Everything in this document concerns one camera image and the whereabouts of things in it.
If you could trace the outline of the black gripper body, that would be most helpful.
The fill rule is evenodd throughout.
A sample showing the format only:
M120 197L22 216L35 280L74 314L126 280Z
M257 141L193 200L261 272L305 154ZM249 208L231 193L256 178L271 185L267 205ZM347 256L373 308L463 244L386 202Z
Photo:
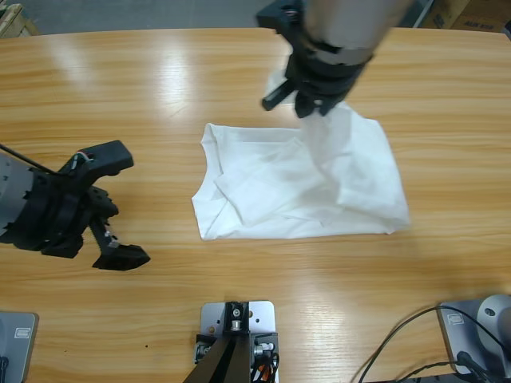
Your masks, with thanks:
M356 65L327 64L320 61L312 49L306 47L301 26L290 22L262 22L261 26L282 35L292 47L284 71L284 82L261 101L267 111L298 91L314 94L320 100L337 98L341 102L370 61L366 59Z
M85 194L91 167L48 174L31 167L1 168L1 242L18 249L74 258L89 226Z

